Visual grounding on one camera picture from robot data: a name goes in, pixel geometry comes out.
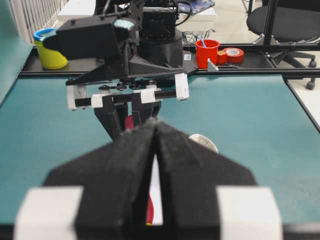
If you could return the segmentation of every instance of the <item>red object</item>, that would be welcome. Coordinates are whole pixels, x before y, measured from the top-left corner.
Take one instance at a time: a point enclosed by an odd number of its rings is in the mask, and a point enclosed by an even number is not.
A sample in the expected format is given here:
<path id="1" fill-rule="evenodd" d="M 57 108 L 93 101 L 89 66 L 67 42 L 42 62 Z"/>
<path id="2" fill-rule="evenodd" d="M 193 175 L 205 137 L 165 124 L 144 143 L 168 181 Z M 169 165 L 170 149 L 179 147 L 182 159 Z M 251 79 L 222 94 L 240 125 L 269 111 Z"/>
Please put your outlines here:
<path id="1" fill-rule="evenodd" d="M 154 222 L 154 216 L 155 216 L 154 204 L 153 204 L 151 196 L 149 194 L 148 207 L 146 209 L 146 223 L 152 224 Z"/>
<path id="2" fill-rule="evenodd" d="M 127 116 L 124 120 L 125 129 L 133 130 L 135 128 L 134 126 L 134 118 L 132 115 Z"/>
<path id="3" fill-rule="evenodd" d="M 225 64 L 227 62 L 227 54 L 224 50 L 218 51 L 218 64 Z"/>
<path id="4" fill-rule="evenodd" d="M 229 47 L 223 49 L 227 55 L 226 61 L 231 64 L 238 64 L 244 60 L 245 53 L 239 48 Z"/>
<path id="5" fill-rule="evenodd" d="M 215 40 L 205 39 L 204 44 L 206 47 L 203 47 L 201 40 L 195 42 L 195 58 L 199 69 L 208 68 L 208 59 L 214 64 L 217 64 L 218 60 L 218 48 L 220 43 Z"/>
<path id="6" fill-rule="evenodd" d="M 124 120 L 124 125 L 125 125 L 125 129 L 130 129 L 133 130 L 135 128 L 134 126 L 134 118 L 132 115 L 127 116 Z M 146 209 L 146 223 L 147 224 L 152 224 L 154 222 L 154 216 L 155 216 L 155 209 L 154 209 L 154 204 L 152 202 L 152 199 L 150 197 L 148 197 L 148 206 Z"/>

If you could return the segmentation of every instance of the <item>chair wheel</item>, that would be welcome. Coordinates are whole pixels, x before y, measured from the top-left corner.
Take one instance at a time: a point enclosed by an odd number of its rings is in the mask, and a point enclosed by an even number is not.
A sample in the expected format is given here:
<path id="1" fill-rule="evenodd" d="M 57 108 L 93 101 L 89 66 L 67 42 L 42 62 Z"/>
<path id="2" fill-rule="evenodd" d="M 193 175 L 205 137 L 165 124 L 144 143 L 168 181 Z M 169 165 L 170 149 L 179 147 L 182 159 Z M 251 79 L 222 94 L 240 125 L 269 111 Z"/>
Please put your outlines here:
<path id="1" fill-rule="evenodd" d="M 309 62 L 309 68 L 314 69 L 314 68 L 316 68 L 316 67 L 317 67 L 317 62 L 316 62 L 316 61 L 310 61 L 310 62 Z"/>
<path id="2" fill-rule="evenodd" d="M 306 89 L 313 90 L 313 89 L 315 88 L 315 86 L 316 86 L 316 82 L 314 82 L 314 81 L 309 81 L 309 82 L 306 84 L 305 88 L 306 88 Z"/>

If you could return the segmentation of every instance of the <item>green panel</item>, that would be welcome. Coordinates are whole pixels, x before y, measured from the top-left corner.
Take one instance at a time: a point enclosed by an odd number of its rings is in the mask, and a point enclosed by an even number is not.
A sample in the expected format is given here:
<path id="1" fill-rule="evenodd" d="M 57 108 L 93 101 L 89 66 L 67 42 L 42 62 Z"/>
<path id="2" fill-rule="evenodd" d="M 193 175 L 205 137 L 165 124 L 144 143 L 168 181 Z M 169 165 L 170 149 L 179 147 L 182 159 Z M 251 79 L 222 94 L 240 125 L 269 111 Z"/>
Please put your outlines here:
<path id="1" fill-rule="evenodd" d="M 212 139 L 271 186 L 285 223 L 320 220 L 320 134 L 280 76 L 191 77 L 190 98 L 160 117 Z M 0 107 L 0 223 L 53 167 L 110 138 L 91 108 L 69 111 L 65 79 L 19 79 Z M 97 92 L 97 86 L 91 90 Z"/>
<path id="2" fill-rule="evenodd" d="M 14 84 L 32 46 L 17 32 L 9 0 L 0 0 L 0 105 Z"/>

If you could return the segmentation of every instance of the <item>blue cup rim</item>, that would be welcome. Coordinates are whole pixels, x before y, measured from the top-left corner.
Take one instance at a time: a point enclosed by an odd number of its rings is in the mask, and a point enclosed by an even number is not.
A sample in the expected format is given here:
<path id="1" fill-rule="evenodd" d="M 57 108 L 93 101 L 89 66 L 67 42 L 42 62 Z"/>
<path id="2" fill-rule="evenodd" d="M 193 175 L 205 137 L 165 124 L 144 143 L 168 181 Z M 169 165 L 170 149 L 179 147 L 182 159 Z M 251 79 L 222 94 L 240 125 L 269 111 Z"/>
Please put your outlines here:
<path id="1" fill-rule="evenodd" d="M 42 42 L 42 40 L 44 39 L 44 36 L 42 36 L 42 34 L 47 34 L 55 30 L 56 29 L 54 27 L 40 29 L 33 34 L 33 38 L 38 42 Z"/>

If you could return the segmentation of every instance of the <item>black office chair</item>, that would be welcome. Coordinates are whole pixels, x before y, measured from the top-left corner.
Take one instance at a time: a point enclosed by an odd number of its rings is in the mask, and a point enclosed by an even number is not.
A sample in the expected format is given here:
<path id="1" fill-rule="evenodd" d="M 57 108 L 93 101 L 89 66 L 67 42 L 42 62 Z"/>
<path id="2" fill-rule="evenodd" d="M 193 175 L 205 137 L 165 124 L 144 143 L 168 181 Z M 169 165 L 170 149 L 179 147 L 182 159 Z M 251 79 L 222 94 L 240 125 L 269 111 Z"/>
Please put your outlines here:
<path id="1" fill-rule="evenodd" d="M 269 0 L 262 0 L 262 7 L 251 12 L 246 20 L 249 30 L 255 34 L 263 34 Z M 319 0 L 279 0 L 276 10 L 272 35 L 279 42 L 304 43 L 320 37 L 320 1 Z M 310 59 L 309 68 L 315 68 L 316 56 L 304 52 L 291 51 L 279 54 L 276 63 L 281 61 L 295 68 L 305 68 L 295 58 Z M 312 77 L 306 85 L 307 89 L 315 88 L 316 78 Z"/>

